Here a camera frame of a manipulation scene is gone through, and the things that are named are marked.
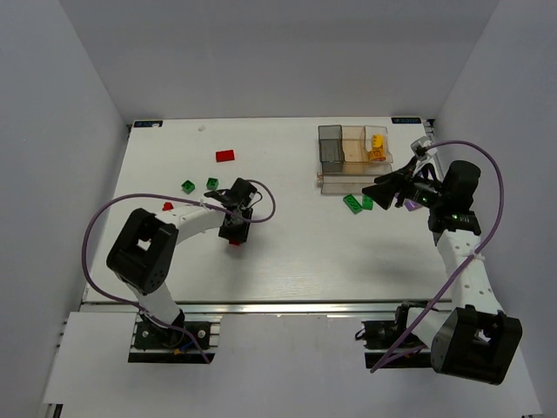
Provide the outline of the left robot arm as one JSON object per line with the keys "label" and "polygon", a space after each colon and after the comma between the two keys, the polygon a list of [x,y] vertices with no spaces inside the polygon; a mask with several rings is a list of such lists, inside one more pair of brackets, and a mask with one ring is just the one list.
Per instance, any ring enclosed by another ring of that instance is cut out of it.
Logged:
{"label": "left robot arm", "polygon": [[257,188],[238,178],[229,189],[209,191],[218,205],[133,211],[108,253],[106,265],[136,296],[158,327],[181,327],[185,316],[165,284],[177,245],[210,230],[232,244],[247,241]]}

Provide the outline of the yellow rounded lego brick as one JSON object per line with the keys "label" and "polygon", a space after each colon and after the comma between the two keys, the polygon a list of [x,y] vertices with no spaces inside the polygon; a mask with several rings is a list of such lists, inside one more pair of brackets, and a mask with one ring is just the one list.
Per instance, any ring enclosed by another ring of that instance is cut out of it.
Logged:
{"label": "yellow rounded lego brick", "polygon": [[380,134],[375,134],[372,136],[372,148],[373,149],[383,149],[384,148],[384,136]]}

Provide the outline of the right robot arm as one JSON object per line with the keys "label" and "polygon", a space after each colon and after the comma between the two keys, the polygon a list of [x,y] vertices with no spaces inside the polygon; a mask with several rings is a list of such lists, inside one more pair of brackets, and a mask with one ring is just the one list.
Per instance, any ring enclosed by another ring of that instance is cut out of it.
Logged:
{"label": "right robot arm", "polygon": [[522,337],[522,325],[504,313],[496,299],[481,257],[485,239],[471,206],[481,170],[463,160],[453,161],[443,179],[432,165],[418,168],[415,158],[403,168],[380,176],[363,188],[364,196],[383,209],[406,201],[429,211],[428,229],[443,260],[448,279],[439,294],[448,294],[451,313],[442,313],[439,296],[404,302],[391,327],[366,330],[368,340],[387,345],[372,372],[399,365],[422,348],[430,352],[432,369],[492,385],[500,385]]}

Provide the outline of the yellow square lego brick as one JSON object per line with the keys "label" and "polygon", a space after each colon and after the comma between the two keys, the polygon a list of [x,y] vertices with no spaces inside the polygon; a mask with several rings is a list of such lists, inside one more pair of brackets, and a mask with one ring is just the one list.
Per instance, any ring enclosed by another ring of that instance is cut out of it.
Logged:
{"label": "yellow square lego brick", "polygon": [[373,162],[382,162],[386,161],[386,153],[383,148],[372,148],[368,152],[368,157],[370,161]]}

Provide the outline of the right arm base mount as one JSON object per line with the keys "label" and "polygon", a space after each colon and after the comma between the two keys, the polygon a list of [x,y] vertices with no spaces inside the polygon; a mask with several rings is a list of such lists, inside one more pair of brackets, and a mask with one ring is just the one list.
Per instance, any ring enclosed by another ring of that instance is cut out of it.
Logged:
{"label": "right arm base mount", "polygon": [[[364,320],[362,328],[356,332],[354,339],[364,343],[366,369],[371,370],[383,354],[406,330],[406,321],[411,307],[424,307],[424,304],[403,303],[397,307],[392,320]],[[409,369],[431,368],[431,355],[422,341],[413,334],[394,350],[395,360],[383,368]]]}

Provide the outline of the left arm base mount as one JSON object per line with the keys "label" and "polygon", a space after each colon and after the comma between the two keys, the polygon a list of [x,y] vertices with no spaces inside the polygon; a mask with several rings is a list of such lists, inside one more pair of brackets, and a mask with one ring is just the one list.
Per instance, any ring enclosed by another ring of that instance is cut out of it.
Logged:
{"label": "left arm base mount", "polygon": [[[209,363],[218,346],[219,324],[210,321],[186,321],[185,329],[196,339]],[[159,328],[138,316],[128,353],[129,363],[206,364],[192,338],[175,330]]]}

